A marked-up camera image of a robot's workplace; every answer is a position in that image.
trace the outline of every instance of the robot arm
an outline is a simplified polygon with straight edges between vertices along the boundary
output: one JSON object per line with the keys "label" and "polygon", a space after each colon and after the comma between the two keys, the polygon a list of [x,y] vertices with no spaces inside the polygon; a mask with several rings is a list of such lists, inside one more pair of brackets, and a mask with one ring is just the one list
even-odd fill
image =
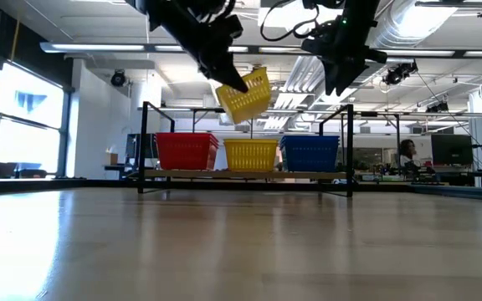
{"label": "robot arm", "polygon": [[[238,17],[229,15],[233,11],[235,0],[229,0],[224,12],[211,23],[211,16],[218,13],[227,0],[126,1],[148,16],[151,30],[159,26],[167,30],[198,62],[200,71],[208,79],[215,79],[244,93],[249,90],[233,66],[233,55],[228,52],[233,40],[243,33]],[[305,39],[301,48],[317,55],[323,63],[328,95],[334,90],[341,95],[367,68],[366,59],[386,63],[386,53],[366,46],[370,29],[377,26],[374,18],[379,2],[380,0],[303,0],[307,9],[314,9],[316,5],[339,8],[345,3],[343,15],[336,20],[316,24],[307,35],[299,35],[293,31],[297,38],[312,37]]]}
{"label": "robot arm", "polygon": [[241,92],[249,88],[233,66],[228,52],[243,27],[238,17],[229,15],[235,4],[230,0],[225,11],[211,23],[226,0],[126,0],[132,7],[148,16],[150,30],[162,26],[198,63],[208,79],[215,79]]}
{"label": "robot arm", "polygon": [[345,1],[343,15],[328,24],[317,26],[301,48],[317,55],[325,70],[326,94],[336,90],[339,96],[367,69],[366,59],[385,64],[387,54],[366,46],[380,0],[303,0],[305,8],[316,4],[339,8]]}

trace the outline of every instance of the white wall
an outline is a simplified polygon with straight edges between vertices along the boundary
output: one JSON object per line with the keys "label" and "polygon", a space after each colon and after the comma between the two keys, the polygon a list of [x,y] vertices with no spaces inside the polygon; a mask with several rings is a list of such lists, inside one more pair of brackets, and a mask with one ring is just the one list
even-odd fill
{"label": "white wall", "polygon": [[[118,179],[115,171],[104,171],[105,151],[126,155],[126,137],[141,132],[140,97],[131,99],[90,72],[83,60],[74,61],[69,121],[67,176],[88,179]],[[148,133],[159,131],[159,114],[148,113]]]}

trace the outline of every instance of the wooden floor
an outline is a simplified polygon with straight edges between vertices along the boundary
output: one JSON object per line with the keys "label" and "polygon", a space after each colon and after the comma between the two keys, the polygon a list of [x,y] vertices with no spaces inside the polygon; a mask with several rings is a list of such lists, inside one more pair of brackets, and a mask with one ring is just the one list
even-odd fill
{"label": "wooden floor", "polygon": [[482,300],[482,202],[83,189],[0,196],[0,299]]}

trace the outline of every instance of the wooden shelf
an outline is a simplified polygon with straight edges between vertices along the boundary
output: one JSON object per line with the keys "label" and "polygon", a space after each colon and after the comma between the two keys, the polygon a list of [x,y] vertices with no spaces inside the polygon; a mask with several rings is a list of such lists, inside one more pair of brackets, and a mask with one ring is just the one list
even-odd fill
{"label": "wooden shelf", "polygon": [[145,171],[146,177],[181,177],[181,178],[212,178],[212,179],[345,179],[345,172],[258,172],[258,171]]}

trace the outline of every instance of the cardboard box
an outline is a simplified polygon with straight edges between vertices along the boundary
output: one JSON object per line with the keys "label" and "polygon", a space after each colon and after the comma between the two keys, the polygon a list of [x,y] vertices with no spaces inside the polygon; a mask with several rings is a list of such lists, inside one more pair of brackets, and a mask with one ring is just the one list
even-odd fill
{"label": "cardboard box", "polygon": [[118,164],[118,154],[105,153],[107,155],[106,165],[117,165]]}

